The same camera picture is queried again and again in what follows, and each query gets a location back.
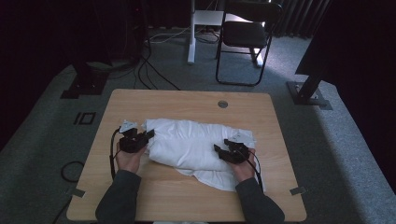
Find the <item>white cloth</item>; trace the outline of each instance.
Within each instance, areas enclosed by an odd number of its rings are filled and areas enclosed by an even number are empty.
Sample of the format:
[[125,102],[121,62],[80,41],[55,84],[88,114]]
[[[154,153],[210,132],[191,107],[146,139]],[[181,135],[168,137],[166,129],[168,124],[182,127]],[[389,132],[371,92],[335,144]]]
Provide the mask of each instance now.
[[200,182],[216,189],[235,191],[237,184],[230,166],[219,159],[214,145],[228,148],[224,139],[242,140],[254,147],[252,131],[221,124],[191,120],[147,119],[143,128],[155,131],[148,141],[151,160],[177,168],[183,175],[194,175]]

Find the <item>wooden table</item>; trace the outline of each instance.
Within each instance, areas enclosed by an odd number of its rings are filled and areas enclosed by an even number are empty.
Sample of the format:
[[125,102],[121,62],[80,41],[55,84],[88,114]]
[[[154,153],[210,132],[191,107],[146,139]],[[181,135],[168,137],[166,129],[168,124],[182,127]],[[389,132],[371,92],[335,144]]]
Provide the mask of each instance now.
[[[221,108],[219,101],[228,106]],[[109,147],[113,132],[125,119],[190,119],[219,123],[253,131],[256,155],[262,166],[266,195],[284,211],[287,221],[302,221],[306,212],[301,195],[290,194],[297,186],[288,151],[271,97],[265,93],[209,91],[114,90],[108,102],[67,217],[96,220],[95,209],[112,179]],[[150,161],[144,155],[138,174],[142,183],[137,198],[136,220],[140,221],[243,221],[236,193],[211,188],[172,167]]]

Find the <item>black chair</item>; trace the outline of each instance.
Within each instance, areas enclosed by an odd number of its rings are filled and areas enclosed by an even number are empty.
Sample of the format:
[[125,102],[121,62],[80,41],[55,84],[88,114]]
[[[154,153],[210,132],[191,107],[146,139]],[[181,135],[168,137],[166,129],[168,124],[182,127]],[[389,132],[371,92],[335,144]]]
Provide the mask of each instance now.
[[[226,21],[226,16],[232,14],[244,19],[245,21]],[[218,51],[216,59],[216,81],[221,84],[256,86],[262,81],[264,66],[267,61],[268,51],[271,46],[273,31],[282,15],[282,7],[275,3],[258,3],[249,1],[229,1],[224,9],[221,22]],[[229,47],[247,48],[250,52],[222,50],[222,43]],[[262,63],[262,70],[259,80],[255,83],[228,82],[219,78],[220,54],[243,53],[253,54],[253,62],[257,62],[257,57],[266,48]]]

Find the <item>person's left hand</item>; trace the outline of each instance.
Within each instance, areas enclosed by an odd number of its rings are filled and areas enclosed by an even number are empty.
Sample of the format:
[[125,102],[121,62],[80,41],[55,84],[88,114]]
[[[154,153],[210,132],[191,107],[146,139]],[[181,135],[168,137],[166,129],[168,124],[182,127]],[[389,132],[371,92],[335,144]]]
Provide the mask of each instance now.
[[119,170],[126,170],[136,174],[139,170],[140,157],[145,153],[147,146],[139,149],[136,153],[128,153],[120,151],[120,143],[117,143],[118,154],[116,156],[117,165]]

